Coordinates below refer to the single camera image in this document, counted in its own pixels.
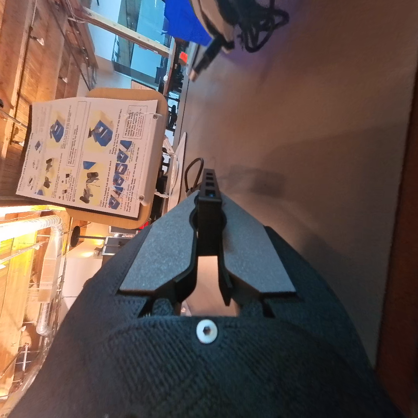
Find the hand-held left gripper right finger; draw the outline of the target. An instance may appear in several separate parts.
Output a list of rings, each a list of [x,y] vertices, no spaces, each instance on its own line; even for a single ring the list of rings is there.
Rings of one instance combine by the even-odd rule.
[[[282,260],[262,223],[222,195],[219,288],[228,306],[296,296]]]

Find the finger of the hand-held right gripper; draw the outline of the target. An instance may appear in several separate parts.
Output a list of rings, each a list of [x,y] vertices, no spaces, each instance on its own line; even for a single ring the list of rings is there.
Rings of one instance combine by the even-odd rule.
[[[224,51],[232,51],[235,48],[234,27],[236,24],[229,1],[191,0],[190,4],[212,40],[220,40]]]

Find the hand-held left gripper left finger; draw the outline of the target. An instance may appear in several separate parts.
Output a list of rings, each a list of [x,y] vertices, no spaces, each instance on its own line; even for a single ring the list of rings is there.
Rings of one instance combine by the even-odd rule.
[[[119,288],[127,295],[183,302],[196,286],[196,198],[188,198],[152,224]]]

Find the dark grey usb hub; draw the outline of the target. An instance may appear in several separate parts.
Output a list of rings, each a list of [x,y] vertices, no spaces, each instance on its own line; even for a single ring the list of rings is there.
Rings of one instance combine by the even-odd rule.
[[[200,257],[216,256],[220,252],[225,219],[222,195],[213,169],[203,170],[196,210],[197,254]]]

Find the blue plastic bin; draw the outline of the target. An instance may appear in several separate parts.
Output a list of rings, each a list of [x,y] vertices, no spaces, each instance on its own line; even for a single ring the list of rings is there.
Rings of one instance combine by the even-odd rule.
[[[212,38],[196,17],[188,0],[166,0],[164,17],[168,21],[168,34],[175,39],[207,47]]]

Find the wooden ceiling beam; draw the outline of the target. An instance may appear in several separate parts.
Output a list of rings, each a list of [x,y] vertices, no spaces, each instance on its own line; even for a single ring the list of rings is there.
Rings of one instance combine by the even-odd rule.
[[[129,42],[138,45],[142,49],[152,51],[162,57],[169,58],[172,50],[142,34],[139,34],[132,29],[124,27],[122,24],[116,23],[89,8],[81,6],[76,10],[76,15],[79,19],[104,29],[114,35],[117,35]]]

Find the black pole stand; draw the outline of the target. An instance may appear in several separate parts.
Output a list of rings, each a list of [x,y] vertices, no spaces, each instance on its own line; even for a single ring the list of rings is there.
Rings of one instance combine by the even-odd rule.
[[[71,237],[70,237],[70,247],[75,248],[81,239],[83,240],[97,240],[97,241],[105,241],[107,237],[100,237],[100,236],[86,236],[81,234],[81,227],[75,226],[72,229]]]

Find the printed instruction sheet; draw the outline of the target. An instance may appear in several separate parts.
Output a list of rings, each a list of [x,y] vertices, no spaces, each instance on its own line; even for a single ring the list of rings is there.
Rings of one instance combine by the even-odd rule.
[[[138,219],[154,196],[158,100],[72,97],[35,102],[16,195]]]

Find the silver ventilation duct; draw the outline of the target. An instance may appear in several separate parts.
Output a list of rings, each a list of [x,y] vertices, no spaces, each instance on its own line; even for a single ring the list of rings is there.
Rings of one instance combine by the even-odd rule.
[[[58,278],[63,253],[63,221],[57,215],[50,215],[11,223],[3,223],[0,227],[1,241],[18,238],[47,228],[51,231],[40,275],[38,292],[40,309],[36,322],[36,332],[42,337],[47,337],[51,334],[49,318],[58,288]]]

